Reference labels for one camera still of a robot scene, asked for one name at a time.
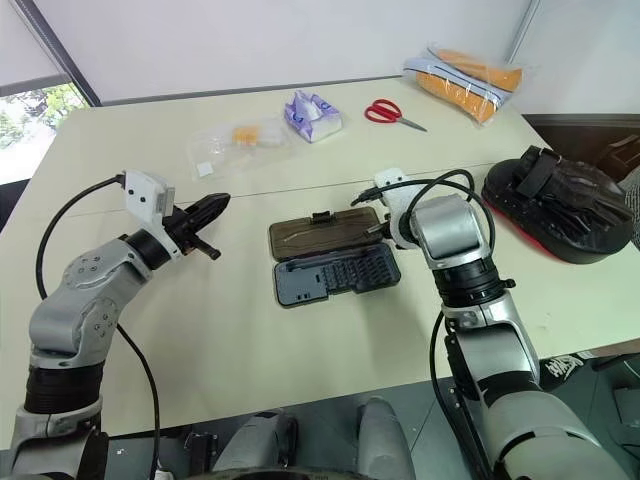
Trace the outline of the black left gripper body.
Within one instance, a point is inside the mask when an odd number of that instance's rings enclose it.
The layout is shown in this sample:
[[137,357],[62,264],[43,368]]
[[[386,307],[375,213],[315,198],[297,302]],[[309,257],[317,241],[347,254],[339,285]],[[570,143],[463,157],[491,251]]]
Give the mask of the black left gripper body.
[[195,249],[195,220],[191,212],[186,209],[174,208],[170,215],[163,218],[162,225],[181,254],[188,255]]

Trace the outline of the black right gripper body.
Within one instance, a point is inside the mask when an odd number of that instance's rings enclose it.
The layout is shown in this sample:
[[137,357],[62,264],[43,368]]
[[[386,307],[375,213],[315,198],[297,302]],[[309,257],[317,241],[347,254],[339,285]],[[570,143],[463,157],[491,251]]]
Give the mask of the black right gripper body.
[[398,219],[393,218],[392,215],[387,212],[384,214],[384,221],[382,222],[382,236],[393,243],[396,249],[405,249],[403,240],[399,238]]

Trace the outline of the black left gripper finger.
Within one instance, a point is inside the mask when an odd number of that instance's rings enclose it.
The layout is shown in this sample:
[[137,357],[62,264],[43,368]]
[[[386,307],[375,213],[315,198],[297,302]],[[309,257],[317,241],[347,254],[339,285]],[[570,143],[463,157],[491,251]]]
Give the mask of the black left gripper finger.
[[218,249],[209,245],[198,236],[196,236],[193,240],[193,248],[201,251],[211,260],[217,260],[221,256],[221,252]]
[[228,193],[206,195],[186,208],[187,224],[191,228],[205,228],[224,212],[230,200]]

